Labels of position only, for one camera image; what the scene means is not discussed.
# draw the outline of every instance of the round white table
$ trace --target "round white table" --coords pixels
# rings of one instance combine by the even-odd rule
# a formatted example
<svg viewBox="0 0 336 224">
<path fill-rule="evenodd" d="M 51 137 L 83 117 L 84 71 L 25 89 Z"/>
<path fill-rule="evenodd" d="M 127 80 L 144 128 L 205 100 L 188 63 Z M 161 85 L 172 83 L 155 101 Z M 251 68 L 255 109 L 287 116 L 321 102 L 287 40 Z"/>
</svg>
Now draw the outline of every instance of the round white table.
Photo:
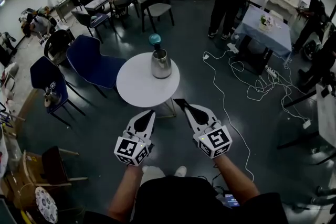
<svg viewBox="0 0 336 224">
<path fill-rule="evenodd" d="M 151 58 L 151 52 L 136 55 L 119 70 L 117 89 L 128 104 L 150 108 L 165 103 L 179 86 L 180 72 L 175 62 L 171 60 L 172 73 L 168 78 L 157 79 L 152 75 Z"/>
</svg>

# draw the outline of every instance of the black shirt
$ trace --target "black shirt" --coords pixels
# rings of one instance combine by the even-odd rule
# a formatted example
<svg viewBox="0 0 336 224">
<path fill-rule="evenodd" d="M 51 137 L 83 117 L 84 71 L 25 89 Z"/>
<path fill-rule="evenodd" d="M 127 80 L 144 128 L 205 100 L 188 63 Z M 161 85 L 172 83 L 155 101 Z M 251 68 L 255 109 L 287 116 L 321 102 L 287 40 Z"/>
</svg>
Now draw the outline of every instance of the black shirt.
<svg viewBox="0 0 336 224">
<path fill-rule="evenodd" d="M 136 197 L 132 223 L 288 223 L 280 195 L 263 194 L 230 209 L 216 199 L 208 181 L 164 177 L 144 183 Z M 85 215 L 84 224 L 119 224 L 106 216 Z"/>
</svg>

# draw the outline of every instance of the gray chair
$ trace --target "gray chair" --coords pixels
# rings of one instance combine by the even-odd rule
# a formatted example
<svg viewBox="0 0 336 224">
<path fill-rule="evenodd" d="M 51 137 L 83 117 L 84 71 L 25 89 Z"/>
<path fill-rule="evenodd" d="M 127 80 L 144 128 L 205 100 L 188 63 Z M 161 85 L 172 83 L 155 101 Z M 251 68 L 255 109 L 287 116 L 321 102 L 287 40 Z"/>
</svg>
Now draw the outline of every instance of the gray chair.
<svg viewBox="0 0 336 224">
<path fill-rule="evenodd" d="M 85 13 L 81 13 L 81 12 L 71 12 L 71 13 L 74 15 L 74 17 L 77 19 L 77 21 L 81 25 L 84 25 L 88 28 L 91 37 L 93 37 L 93 34 L 92 34 L 90 28 L 94 28 L 96 30 L 97 36 L 98 36 L 101 43 L 104 43 L 104 42 L 103 42 L 103 40 L 102 40 L 98 30 L 97 30 L 98 26 L 103 24 L 106 28 L 105 22 L 108 20 L 111 27 L 113 28 L 113 30 L 115 30 L 112 18 L 109 19 L 109 16 L 106 15 L 106 14 L 96 13 L 97 19 L 94 20 L 94 21 L 91 21 L 91 15 L 89 15 L 89 14 L 85 14 Z"/>
<path fill-rule="evenodd" d="M 172 13 L 172 6 L 166 3 L 162 3 L 162 0 L 138 0 L 141 8 L 141 19 L 142 19 L 142 31 L 145 32 L 145 15 L 149 16 L 154 32 L 156 33 L 156 28 L 154 25 L 153 17 L 157 17 L 160 20 L 160 16 L 166 12 L 169 12 L 172 24 L 174 26 L 174 18 Z"/>
<path fill-rule="evenodd" d="M 113 1 L 113 4 L 114 4 L 114 7 L 115 7 L 115 11 L 116 11 L 116 14 L 119 15 L 119 18 L 121 20 L 121 24 L 124 28 L 125 27 L 125 23 L 124 23 L 124 20 L 122 18 L 122 10 L 124 8 L 126 8 L 126 14 L 128 15 L 128 7 L 129 5 L 131 4 L 134 4 L 134 8 L 135 8 L 135 11 L 137 12 L 137 16 L 139 18 L 139 11 L 138 11 L 138 1 L 137 0 L 115 0 Z"/>
</svg>

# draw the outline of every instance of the black pants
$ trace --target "black pants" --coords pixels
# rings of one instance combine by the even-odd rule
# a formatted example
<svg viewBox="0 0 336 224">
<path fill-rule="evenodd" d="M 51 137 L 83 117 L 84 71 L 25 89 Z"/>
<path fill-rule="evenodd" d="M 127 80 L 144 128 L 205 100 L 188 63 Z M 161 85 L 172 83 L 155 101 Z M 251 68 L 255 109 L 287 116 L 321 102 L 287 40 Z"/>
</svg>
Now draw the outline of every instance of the black pants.
<svg viewBox="0 0 336 224">
<path fill-rule="evenodd" d="M 293 46 L 294 50 L 299 51 L 313 32 L 319 35 L 320 34 L 319 28 L 320 28 L 319 23 L 316 20 L 309 19 L 305 27 L 301 31 L 298 40 L 295 42 Z"/>
<path fill-rule="evenodd" d="M 215 0 L 209 32 L 215 33 L 218 30 L 225 15 L 223 34 L 228 35 L 233 27 L 239 8 L 243 3 L 244 0 Z"/>
<path fill-rule="evenodd" d="M 320 80 L 330 73 L 335 63 L 332 52 L 321 49 L 314 57 L 311 68 L 306 72 L 306 78 L 311 78 L 304 86 L 307 90 L 313 88 Z"/>
</svg>

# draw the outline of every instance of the extension cord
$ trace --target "extension cord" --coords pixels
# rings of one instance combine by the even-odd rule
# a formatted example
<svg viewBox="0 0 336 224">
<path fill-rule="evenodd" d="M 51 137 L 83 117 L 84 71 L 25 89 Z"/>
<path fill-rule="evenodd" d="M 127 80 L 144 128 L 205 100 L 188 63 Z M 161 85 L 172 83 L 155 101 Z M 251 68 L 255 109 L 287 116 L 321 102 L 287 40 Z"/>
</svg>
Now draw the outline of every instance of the extension cord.
<svg viewBox="0 0 336 224">
<path fill-rule="evenodd" d="M 227 46 L 229 47 L 230 51 L 232 51 L 234 54 L 239 53 L 239 50 L 236 48 L 236 45 L 229 43 Z"/>
<path fill-rule="evenodd" d="M 277 78 L 277 74 L 275 73 L 275 70 L 272 70 L 270 67 L 266 67 L 266 72 L 269 73 L 273 78 Z"/>
</svg>

